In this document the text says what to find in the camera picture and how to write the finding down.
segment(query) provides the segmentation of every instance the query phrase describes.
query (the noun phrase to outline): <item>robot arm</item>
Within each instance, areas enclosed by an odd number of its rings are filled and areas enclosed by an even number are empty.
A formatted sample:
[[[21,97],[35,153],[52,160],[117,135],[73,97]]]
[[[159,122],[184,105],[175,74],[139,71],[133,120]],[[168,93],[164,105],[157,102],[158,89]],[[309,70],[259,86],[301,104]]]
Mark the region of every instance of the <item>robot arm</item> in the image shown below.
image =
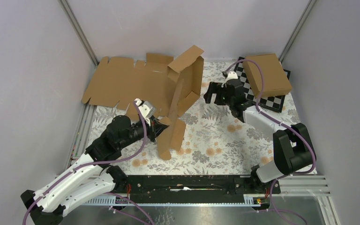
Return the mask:
[[[205,102],[210,103],[212,94],[216,94],[215,104],[229,106],[234,117],[262,131],[267,137],[271,137],[274,143],[274,160],[262,167],[252,168],[254,185],[261,186],[312,164],[311,153],[298,137],[287,128],[261,115],[255,104],[246,99],[243,84],[237,74],[229,72],[223,75],[226,78],[224,83],[210,82],[208,91],[203,96]],[[298,123],[291,127],[313,146],[304,124]]]
[[[144,118],[147,137],[151,141],[168,126],[161,124],[153,116],[155,108],[147,101],[136,99],[136,104]],[[118,166],[107,164],[93,165],[95,162],[113,161],[121,157],[121,150],[144,137],[141,121],[131,124],[127,116],[117,116],[107,125],[99,138],[86,148],[84,154],[48,185],[37,191],[27,190],[22,195],[24,205],[29,208],[40,200],[31,210],[31,218],[36,225],[58,224],[70,211],[89,199],[105,192],[123,189],[126,176]],[[80,165],[90,164],[77,169]],[[91,175],[101,173],[93,181],[80,186]]]

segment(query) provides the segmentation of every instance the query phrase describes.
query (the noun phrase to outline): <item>checkered board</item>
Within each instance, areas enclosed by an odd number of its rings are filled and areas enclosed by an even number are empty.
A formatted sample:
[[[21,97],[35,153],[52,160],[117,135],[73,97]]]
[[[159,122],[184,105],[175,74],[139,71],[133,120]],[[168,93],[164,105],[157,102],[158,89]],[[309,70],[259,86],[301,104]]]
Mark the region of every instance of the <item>checkered board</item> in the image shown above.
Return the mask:
[[[289,70],[284,69],[286,76],[289,79],[289,76],[291,75],[291,72]],[[256,98],[253,95],[253,91],[250,88],[250,84],[248,79],[246,78],[246,73],[243,69],[242,63],[237,63],[235,65],[234,72],[237,73],[238,78],[243,83],[243,89],[245,92],[245,96],[247,100],[251,100],[254,103],[256,103]],[[280,113],[282,112],[282,107],[284,106],[285,101],[285,95],[282,96],[275,96],[275,97],[263,97],[260,99],[259,106],[262,108],[266,108],[269,110],[272,110],[274,112]]]

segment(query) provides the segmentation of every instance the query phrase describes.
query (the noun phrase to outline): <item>white wall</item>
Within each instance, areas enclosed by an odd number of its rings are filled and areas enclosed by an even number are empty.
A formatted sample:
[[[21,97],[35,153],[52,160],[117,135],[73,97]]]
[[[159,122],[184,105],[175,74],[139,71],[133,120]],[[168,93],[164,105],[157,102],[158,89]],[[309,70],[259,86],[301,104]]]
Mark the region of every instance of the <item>white wall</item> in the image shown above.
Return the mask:
[[[360,224],[360,1],[318,1],[284,67],[341,224]]]
[[[92,69],[57,0],[0,0],[0,225],[63,171]]]
[[[146,52],[205,59],[284,49],[308,0],[69,0],[98,59]]]

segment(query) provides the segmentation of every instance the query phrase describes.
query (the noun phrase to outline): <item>cardboard box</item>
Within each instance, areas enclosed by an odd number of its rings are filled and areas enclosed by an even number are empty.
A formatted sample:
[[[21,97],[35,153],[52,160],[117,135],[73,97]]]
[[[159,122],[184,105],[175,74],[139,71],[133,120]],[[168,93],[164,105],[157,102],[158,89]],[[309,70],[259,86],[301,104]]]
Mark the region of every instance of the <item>cardboard box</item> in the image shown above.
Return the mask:
[[[164,116],[169,124],[158,138],[158,154],[171,158],[169,149],[180,150],[186,125],[182,116],[200,97],[203,50],[192,46],[175,60],[173,56],[147,53],[146,62],[131,58],[104,57],[90,81],[82,102],[126,110],[135,98],[151,102],[154,116]],[[127,116],[137,120],[137,111],[129,107]]]
[[[287,79],[276,54],[247,56],[245,59],[255,61],[262,69],[264,75],[263,98],[286,95],[292,90],[291,83]],[[262,90],[259,69],[252,62],[245,61],[242,65],[253,94],[257,97]]]

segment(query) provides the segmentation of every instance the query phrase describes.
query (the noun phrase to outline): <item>floral pattern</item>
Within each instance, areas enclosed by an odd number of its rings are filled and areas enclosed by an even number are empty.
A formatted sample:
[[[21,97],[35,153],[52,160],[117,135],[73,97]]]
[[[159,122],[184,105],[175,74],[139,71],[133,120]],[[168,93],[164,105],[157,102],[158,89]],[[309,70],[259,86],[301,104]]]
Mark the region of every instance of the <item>floral pattern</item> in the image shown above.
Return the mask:
[[[221,71],[230,64],[205,62],[201,97],[180,117],[187,128],[181,149],[171,151],[172,159],[161,160],[156,144],[149,142],[142,154],[118,164],[126,174],[249,174],[252,166],[262,166],[273,159],[272,141],[268,137],[234,118],[227,106],[206,104],[202,98],[209,82],[224,81]],[[282,113],[263,110],[287,124],[299,122],[291,94],[285,98]],[[98,106],[88,145],[101,135],[113,117],[124,114],[122,110]],[[134,154],[139,147],[138,142],[123,149],[122,157]]]

